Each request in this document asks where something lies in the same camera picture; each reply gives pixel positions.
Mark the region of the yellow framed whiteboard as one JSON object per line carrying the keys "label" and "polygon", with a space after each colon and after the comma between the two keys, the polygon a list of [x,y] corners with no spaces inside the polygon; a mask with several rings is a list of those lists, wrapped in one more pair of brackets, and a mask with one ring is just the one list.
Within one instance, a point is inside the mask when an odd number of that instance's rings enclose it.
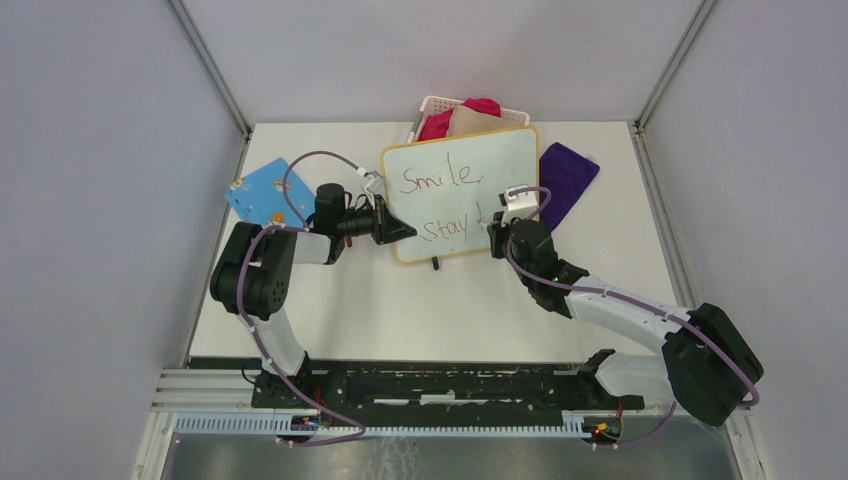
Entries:
{"label": "yellow framed whiteboard", "polygon": [[394,145],[381,154],[391,212],[417,234],[395,244],[406,264],[489,247],[486,224],[513,187],[538,184],[532,126]]}

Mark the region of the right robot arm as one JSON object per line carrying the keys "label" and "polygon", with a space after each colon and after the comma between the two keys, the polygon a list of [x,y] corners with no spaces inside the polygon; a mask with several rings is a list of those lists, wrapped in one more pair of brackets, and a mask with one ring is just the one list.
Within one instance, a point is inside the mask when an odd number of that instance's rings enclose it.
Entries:
{"label": "right robot arm", "polygon": [[668,399],[697,420],[721,426],[761,400],[764,368],[729,315],[703,303],[669,306],[615,288],[560,258],[551,230],[531,219],[494,214],[491,254],[509,262],[542,309],[591,323],[650,350],[648,356],[597,353],[577,382],[580,400],[602,408],[616,396]]}

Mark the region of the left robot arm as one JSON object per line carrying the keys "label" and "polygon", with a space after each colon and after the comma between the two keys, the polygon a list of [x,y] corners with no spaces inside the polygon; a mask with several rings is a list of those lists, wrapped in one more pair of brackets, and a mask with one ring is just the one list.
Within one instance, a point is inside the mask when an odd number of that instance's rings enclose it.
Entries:
{"label": "left robot arm", "polygon": [[306,405],[314,394],[314,381],[305,372],[308,354],[284,309],[293,267],[333,265],[355,237],[369,236],[386,245],[417,235],[390,212],[382,195],[373,195],[362,207],[348,204],[348,197],[339,184],[319,186],[305,231],[237,223],[210,280],[212,299],[240,317],[260,352],[262,368],[279,376],[276,394],[290,407]]}

